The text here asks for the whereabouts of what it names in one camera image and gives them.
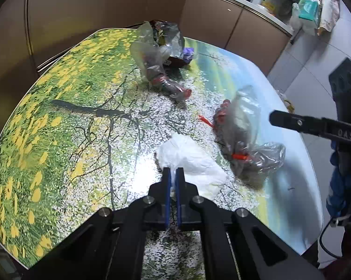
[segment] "red string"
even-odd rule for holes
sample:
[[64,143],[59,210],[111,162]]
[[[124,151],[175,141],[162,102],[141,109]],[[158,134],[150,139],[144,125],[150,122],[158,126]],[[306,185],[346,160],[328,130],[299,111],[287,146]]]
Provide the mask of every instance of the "red string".
[[211,128],[214,128],[213,124],[211,122],[209,122],[207,119],[205,119],[203,116],[198,115],[199,116],[199,120],[203,121],[204,123],[208,124]]
[[233,159],[237,159],[237,160],[247,160],[248,159],[248,155],[245,155],[245,154],[233,154],[232,157],[233,157]]

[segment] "black cable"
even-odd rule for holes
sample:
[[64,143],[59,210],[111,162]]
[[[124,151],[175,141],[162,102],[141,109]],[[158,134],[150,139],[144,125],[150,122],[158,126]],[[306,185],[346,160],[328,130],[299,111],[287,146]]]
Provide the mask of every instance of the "black cable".
[[342,257],[340,256],[337,256],[333,253],[331,253],[324,245],[323,245],[323,242],[322,242],[322,237],[323,237],[323,234],[324,232],[326,231],[327,227],[330,225],[332,219],[330,219],[330,221],[327,223],[327,225],[325,226],[325,228],[322,230],[322,233],[320,234],[320,237],[319,237],[319,244],[320,244],[320,247],[327,253],[329,254],[331,257],[334,257],[336,259],[341,259]]

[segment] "crumpled plastic bag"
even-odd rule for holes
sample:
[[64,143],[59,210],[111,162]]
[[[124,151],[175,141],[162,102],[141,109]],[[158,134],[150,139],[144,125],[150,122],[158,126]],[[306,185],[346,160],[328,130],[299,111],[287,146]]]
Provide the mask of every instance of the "crumpled plastic bag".
[[283,165],[286,148],[281,143],[256,144],[261,109],[252,86],[224,100],[214,115],[214,131],[234,175],[260,188],[266,177]]
[[319,0],[300,0],[298,4],[293,3],[289,24],[295,31],[302,28],[305,33],[315,36],[320,21],[320,10]]
[[169,58],[171,48],[155,43],[152,27],[148,22],[137,29],[137,35],[137,40],[130,45],[130,54],[139,66],[142,77],[177,102],[189,98],[191,89],[186,89],[165,73],[163,63]]
[[227,174],[189,136],[173,133],[172,138],[156,149],[161,169],[170,167],[172,191],[176,169],[183,167],[186,182],[195,184],[200,196],[213,200],[226,183]]
[[159,45],[170,49],[170,57],[183,58],[184,38],[177,23],[168,21],[151,21],[150,24],[156,30],[155,38]]
[[340,0],[320,0],[322,4],[322,13],[320,14],[320,22],[317,34],[323,31],[332,31],[340,18]]

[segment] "tiled floor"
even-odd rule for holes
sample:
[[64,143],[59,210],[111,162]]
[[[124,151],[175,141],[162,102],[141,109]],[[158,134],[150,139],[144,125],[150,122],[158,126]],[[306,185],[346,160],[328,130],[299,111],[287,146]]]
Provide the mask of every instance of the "tiled floor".
[[[337,119],[328,76],[346,57],[351,58],[351,13],[340,0],[340,19],[333,31],[320,37],[301,33],[294,45],[288,44],[268,80],[275,89],[285,92],[294,104],[295,113]],[[324,224],[327,224],[330,216],[325,203],[333,172],[329,162],[330,141],[311,135],[303,135],[303,139],[317,175]],[[341,255],[343,233],[341,227],[329,228],[323,237],[324,245],[334,254]],[[319,262],[324,267],[333,258],[320,247],[318,249]]]

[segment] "metal screw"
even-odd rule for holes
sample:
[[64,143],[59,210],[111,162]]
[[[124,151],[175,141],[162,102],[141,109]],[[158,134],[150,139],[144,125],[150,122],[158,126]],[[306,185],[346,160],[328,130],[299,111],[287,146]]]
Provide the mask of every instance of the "metal screw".
[[245,208],[238,208],[238,209],[236,210],[236,214],[237,214],[238,216],[244,218],[244,217],[247,217],[247,216],[248,216],[249,211],[247,211]]
[[111,213],[111,210],[108,207],[102,207],[98,210],[98,214],[102,217],[107,217]]
[[200,204],[200,203],[203,203],[203,202],[204,202],[204,198],[201,197],[201,196],[193,196],[193,197],[192,197],[192,201],[194,201],[195,203]]
[[151,197],[151,196],[145,196],[143,198],[143,202],[146,203],[146,204],[151,204],[155,201],[155,198],[154,197]]

